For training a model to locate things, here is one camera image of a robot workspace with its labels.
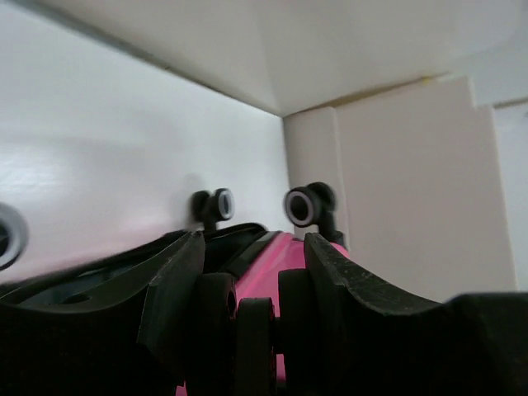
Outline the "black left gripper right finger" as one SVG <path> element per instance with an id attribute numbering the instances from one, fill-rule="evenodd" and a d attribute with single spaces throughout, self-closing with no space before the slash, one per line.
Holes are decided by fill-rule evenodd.
<path id="1" fill-rule="evenodd" d="M 326 395 L 526 394 L 526 294 L 437 303 L 367 271 L 315 233 L 305 237 L 304 256 Z"/>

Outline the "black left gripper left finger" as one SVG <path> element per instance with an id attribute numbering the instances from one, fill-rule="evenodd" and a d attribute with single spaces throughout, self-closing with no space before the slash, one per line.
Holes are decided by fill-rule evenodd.
<path id="1" fill-rule="evenodd" d="M 4 395 L 173 395 L 201 233 L 1 289 Z"/>

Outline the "pink hard-shell suitcase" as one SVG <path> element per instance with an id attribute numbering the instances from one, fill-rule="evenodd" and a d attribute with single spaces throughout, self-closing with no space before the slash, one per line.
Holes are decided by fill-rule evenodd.
<path id="1" fill-rule="evenodd" d="M 233 213 L 227 189 L 198 191 L 204 226 L 178 343 L 183 381 L 173 395 L 326 395 L 322 329 L 304 243 L 260 224 L 218 229 Z"/>

